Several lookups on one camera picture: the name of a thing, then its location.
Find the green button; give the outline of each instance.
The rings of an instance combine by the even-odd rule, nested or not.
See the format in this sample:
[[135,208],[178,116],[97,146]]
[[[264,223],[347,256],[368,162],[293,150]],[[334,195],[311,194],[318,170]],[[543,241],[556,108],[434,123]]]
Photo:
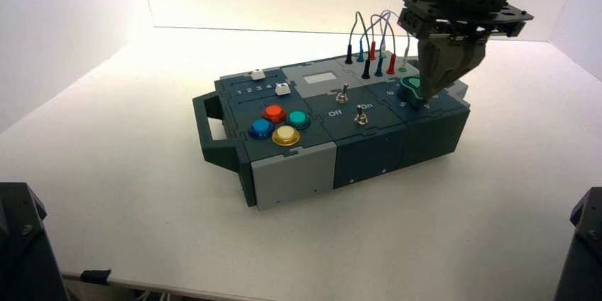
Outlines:
[[303,111],[291,111],[288,114],[288,123],[296,129],[304,129],[310,125],[310,120]]

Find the electronic control box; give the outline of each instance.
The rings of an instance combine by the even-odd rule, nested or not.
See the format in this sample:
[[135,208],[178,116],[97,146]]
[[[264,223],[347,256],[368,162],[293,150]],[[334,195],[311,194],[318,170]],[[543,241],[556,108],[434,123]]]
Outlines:
[[[204,159],[238,173],[248,206],[267,209],[454,152],[470,112],[464,83],[415,107],[399,94],[403,80],[416,80],[414,59],[396,59],[390,74],[373,62],[362,78],[356,58],[225,76],[192,100]],[[212,138],[207,118],[223,121],[227,139]]]

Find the robotic arm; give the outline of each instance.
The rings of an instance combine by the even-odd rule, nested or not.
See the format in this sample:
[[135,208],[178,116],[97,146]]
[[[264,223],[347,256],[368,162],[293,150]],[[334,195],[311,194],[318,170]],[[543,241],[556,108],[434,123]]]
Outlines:
[[533,19],[507,0],[403,1],[398,24],[418,38],[424,100],[479,65],[490,36],[518,36],[525,22]]

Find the red button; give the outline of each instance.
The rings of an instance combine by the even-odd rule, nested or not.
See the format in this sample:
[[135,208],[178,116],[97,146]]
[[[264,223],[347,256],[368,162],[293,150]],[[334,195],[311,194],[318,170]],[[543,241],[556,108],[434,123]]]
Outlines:
[[286,113],[284,112],[284,109],[277,104],[271,104],[270,106],[267,106],[266,109],[263,110],[261,116],[272,124],[279,124],[280,122],[284,122],[286,119]]

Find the white table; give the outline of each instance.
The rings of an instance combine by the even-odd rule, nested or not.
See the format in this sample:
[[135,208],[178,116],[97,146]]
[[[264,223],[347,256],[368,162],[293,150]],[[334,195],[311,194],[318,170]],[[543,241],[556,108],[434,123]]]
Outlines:
[[155,30],[3,132],[0,181],[45,203],[66,274],[292,301],[551,300],[569,211],[602,184],[602,83],[547,43],[488,44],[443,158],[265,212],[203,161],[191,99],[219,76],[345,50],[345,35]]

